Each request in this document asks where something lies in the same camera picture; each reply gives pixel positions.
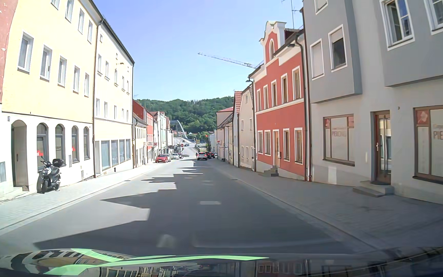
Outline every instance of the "sidewalk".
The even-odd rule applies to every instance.
[[[27,219],[41,215],[47,211],[62,207],[71,202],[99,193],[102,190],[118,185],[126,180],[161,167],[160,164],[149,163],[134,169],[102,175],[95,179],[84,180],[62,187],[59,191],[46,194],[30,194],[0,203],[0,230]]]
[[[373,198],[349,186],[263,177],[220,161],[214,167],[374,248],[443,246],[443,205],[396,195]]]

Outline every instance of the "blue sky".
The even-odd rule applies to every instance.
[[[268,20],[292,28],[290,0],[94,0],[134,66],[134,98],[169,101],[233,95],[252,68],[200,56],[257,65]],[[293,0],[295,10],[301,0]],[[294,13],[295,28],[302,26]]]

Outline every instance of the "scooter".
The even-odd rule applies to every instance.
[[[59,190],[61,185],[61,173],[59,168],[63,165],[63,159],[54,159],[52,163],[49,161],[40,161],[44,164],[44,168],[39,171],[39,183],[37,192],[46,193],[49,190]]]

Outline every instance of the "asphalt road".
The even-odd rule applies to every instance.
[[[0,255],[86,248],[147,256],[351,253],[321,229],[213,168],[175,160],[0,236]]]

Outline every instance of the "hill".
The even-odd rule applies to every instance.
[[[233,96],[184,101],[138,99],[149,111],[164,111],[171,120],[179,120],[186,132],[213,131],[217,125],[216,112],[233,106]]]

